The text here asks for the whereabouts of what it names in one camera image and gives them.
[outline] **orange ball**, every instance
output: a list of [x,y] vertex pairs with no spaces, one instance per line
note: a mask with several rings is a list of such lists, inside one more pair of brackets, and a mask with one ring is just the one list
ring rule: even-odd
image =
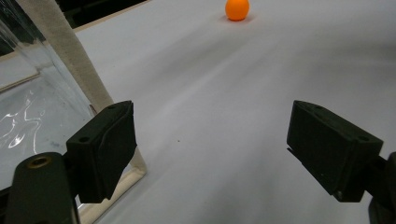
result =
[[225,5],[225,14],[231,21],[242,21],[248,15],[248,0],[228,0]]

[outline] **wooden edge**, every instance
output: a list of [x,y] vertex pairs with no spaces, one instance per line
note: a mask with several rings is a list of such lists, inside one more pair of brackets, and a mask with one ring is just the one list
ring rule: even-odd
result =
[[29,77],[25,77],[25,78],[20,79],[20,80],[18,80],[18,81],[16,81],[16,82],[10,83],[10,84],[8,84],[8,85],[6,85],[6,86],[4,86],[4,87],[0,87],[0,92],[2,92],[2,91],[7,91],[7,90],[9,90],[9,89],[11,89],[11,88],[14,88],[14,87],[16,87],[16,86],[19,86],[19,85],[21,85],[22,83],[25,83],[25,82],[27,82],[27,81],[29,81],[29,80],[32,80],[32,79],[35,78],[35,77],[38,77],[38,75],[39,75],[39,73],[35,73],[35,74],[33,74],[33,75],[29,76]]
[[17,56],[17,55],[18,55],[17,52],[12,51],[12,52],[10,52],[9,54],[0,56],[0,62],[5,61],[5,60],[8,60],[8,59],[10,59],[10,58],[13,58],[13,57],[15,57],[15,56]]
[[101,18],[101,19],[98,19],[98,20],[96,20],[96,21],[89,22],[89,23],[84,24],[84,25],[82,25],[82,26],[79,26],[79,27],[77,27],[77,28],[75,28],[75,29],[73,29],[73,30],[74,30],[75,33],[76,33],[76,32],[79,32],[79,31],[82,31],[82,30],[85,30],[85,29],[87,29],[87,28],[89,28],[89,27],[91,27],[91,26],[94,26],[94,25],[98,24],[98,23],[101,23],[101,22],[107,21],[107,20],[109,20],[109,19],[111,19],[111,18],[113,18],[113,17],[119,16],[120,14],[122,14],[122,13],[124,13],[124,12],[127,12],[127,11],[129,11],[129,10],[131,10],[131,9],[134,9],[134,8],[136,8],[136,7],[140,7],[140,6],[142,6],[142,5],[145,5],[146,3],[150,2],[150,1],[151,1],[151,0],[146,0],[146,1],[144,1],[144,2],[141,2],[141,3],[139,3],[139,4],[136,4],[136,5],[134,5],[134,6],[127,7],[127,8],[125,8],[125,9],[121,10],[121,11],[115,12],[115,13],[113,13],[113,14],[110,14],[110,15],[108,15],[108,16],[105,16],[105,17],[103,17],[103,18]]

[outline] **white surface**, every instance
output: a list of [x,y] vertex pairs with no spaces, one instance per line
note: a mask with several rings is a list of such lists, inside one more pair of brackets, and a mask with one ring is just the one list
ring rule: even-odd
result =
[[293,100],[395,150],[396,2],[156,0],[78,33],[110,95],[133,100],[148,175],[99,223],[369,223],[287,150]]

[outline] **beige strip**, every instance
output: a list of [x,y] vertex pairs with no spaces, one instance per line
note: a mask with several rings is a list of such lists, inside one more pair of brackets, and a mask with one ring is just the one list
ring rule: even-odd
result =
[[113,100],[97,75],[85,49],[54,0],[17,0],[46,37],[96,111]]
[[[101,19],[98,19],[98,20],[96,20],[96,21],[92,21],[92,22],[89,22],[89,23],[84,24],[84,25],[82,25],[82,26],[79,26],[79,27],[73,29],[73,31],[76,33],[76,32],[85,30],[85,29],[90,28],[90,27],[92,27],[92,26],[94,26],[94,25],[96,25],[96,24],[99,24],[99,23],[103,22],[103,21],[107,21],[107,20],[109,20],[109,19],[111,19],[111,18],[113,18],[113,17],[119,16],[120,14],[125,13],[125,12],[127,12],[127,11],[129,11],[129,10],[132,10],[132,9],[134,9],[134,8],[136,8],[136,7],[143,6],[143,5],[145,5],[146,3],[150,2],[150,1],[151,1],[151,0],[147,0],[147,1],[145,1],[145,2],[141,2],[141,3],[136,4],[136,5],[134,5],[134,6],[127,7],[127,8],[125,8],[125,9],[121,10],[121,11],[115,12],[115,13],[113,13],[113,14],[110,14],[110,15],[108,15],[108,16],[105,16],[105,17],[103,17],[103,18],[101,18]],[[10,59],[10,58],[13,58],[13,57],[15,57],[15,56],[17,56],[17,52],[15,52],[15,51],[13,51],[13,52],[11,52],[11,53],[9,53],[9,54],[6,54],[6,55],[2,55],[2,56],[0,56],[0,62],[5,61],[5,60],[8,60],[8,59]]]

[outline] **black mount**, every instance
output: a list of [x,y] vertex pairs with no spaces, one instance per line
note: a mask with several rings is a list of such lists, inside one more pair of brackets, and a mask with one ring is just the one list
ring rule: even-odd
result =
[[379,156],[382,144],[320,105],[294,102],[289,151],[337,201],[360,202],[367,190],[372,224],[396,220],[396,152],[386,161]]
[[41,153],[21,162],[12,186],[0,192],[0,223],[79,223],[82,203],[110,199],[134,155],[134,105],[108,106],[75,133],[67,152]]

